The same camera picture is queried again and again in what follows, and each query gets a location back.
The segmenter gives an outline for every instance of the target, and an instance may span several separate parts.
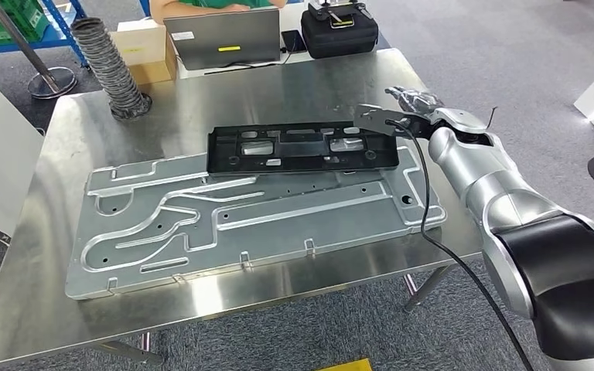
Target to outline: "black cable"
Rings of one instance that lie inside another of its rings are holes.
[[[288,56],[285,58],[285,60],[283,61],[283,63],[281,63],[281,65],[283,66],[284,64],[286,64],[288,62],[288,60],[290,59],[291,56],[292,56],[292,52],[288,52]]]
[[[408,128],[406,128],[406,126],[404,126],[402,123],[400,123],[398,121],[393,121],[393,120],[391,120],[391,124],[399,127],[401,130],[403,130],[410,137],[410,139],[413,141],[413,143],[415,144],[415,148],[418,150],[418,156],[420,157],[420,162],[422,163],[422,171],[425,173],[425,211],[422,214],[422,221],[420,222],[420,230],[422,232],[422,236],[429,243],[438,247],[440,250],[442,250],[443,252],[448,254],[461,268],[463,268],[464,271],[466,271],[466,273],[470,276],[470,278],[473,279],[473,281],[475,282],[475,284],[477,285],[479,290],[482,292],[483,296],[486,297],[486,300],[488,301],[488,304],[495,312],[495,315],[500,320],[502,327],[504,327],[504,331],[506,331],[507,335],[509,335],[509,339],[514,344],[514,348],[516,349],[518,356],[520,356],[521,361],[524,365],[524,368],[527,371],[534,371],[534,367],[531,366],[531,363],[529,362],[529,359],[527,358],[527,354],[525,354],[520,341],[518,341],[518,338],[516,337],[516,334],[514,333],[514,330],[509,325],[509,322],[507,322],[507,319],[504,317],[504,314],[500,310],[500,307],[497,306],[497,303],[495,302],[493,297],[490,296],[490,293],[486,289],[486,286],[484,286],[482,284],[482,282],[480,281],[479,277],[477,277],[475,272],[473,272],[473,270],[470,269],[470,267],[468,267],[468,264],[466,264],[463,260],[461,260],[461,258],[458,255],[454,254],[447,246],[438,242],[437,240],[434,240],[431,236],[429,236],[428,232],[425,230],[425,223],[427,221],[427,215],[429,214],[429,203],[430,203],[430,196],[431,196],[430,191],[429,191],[429,186],[430,186],[429,185],[429,172],[427,169],[427,162],[425,161],[425,155],[422,153],[422,147],[420,147],[420,143],[418,143],[418,140],[415,138],[413,133],[411,133],[411,131],[408,130]]]

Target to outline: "smartphone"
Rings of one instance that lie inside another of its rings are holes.
[[[288,50],[288,53],[299,53],[306,51],[304,39],[302,39],[302,35],[296,29],[281,32],[281,36],[283,37],[283,43],[285,44],[285,48]]]

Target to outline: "black carrying case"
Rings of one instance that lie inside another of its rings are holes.
[[[319,21],[308,10],[302,13],[302,35],[312,58],[368,53],[374,49],[379,39],[377,22],[361,12],[351,16],[353,26],[336,29],[331,26],[331,19]]]

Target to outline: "laptop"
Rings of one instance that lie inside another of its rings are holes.
[[[277,8],[165,19],[188,70],[279,60]]]

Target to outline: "desk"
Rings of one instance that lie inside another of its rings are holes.
[[[290,31],[293,29],[299,30],[299,33],[302,34],[302,13],[308,8],[308,2],[298,2],[294,4],[287,4],[281,10],[279,10],[279,29],[281,32]],[[281,38],[281,46],[285,46],[283,43],[283,38]],[[388,44],[384,37],[381,35],[381,31],[379,34],[379,44],[376,46],[377,49],[386,49],[388,48]],[[272,63],[299,63],[305,62],[308,60],[313,60],[308,52],[303,53],[281,53],[281,59],[276,62],[262,62],[262,63],[250,63],[253,66],[264,66],[266,64]],[[198,77],[203,76],[209,73],[218,73],[230,70],[243,70],[248,68],[246,66],[231,66],[227,68],[207,68],[204,70],[186,70],[186,67],[183,65],[181,60],[179,60],[179,69],[177,76],[179,79],[186,79],[188,77]]]
[[[152,84],[143,87],[152,110],[128,123],[113,119],[103,91],[61,97],[0,269],[0,365],[105,342],[113,348],[124,335],[449,265],[420,235],[409,235],[109,298],[74,301],[64,293],[93,169],[203,153],[215,125],[349,120],[362,102],[398,109],[384,93],[391,85],[424,88],[396,49]],[[448,213],[432,233],[459,256],[479,257],[473,221],[430,165]]]

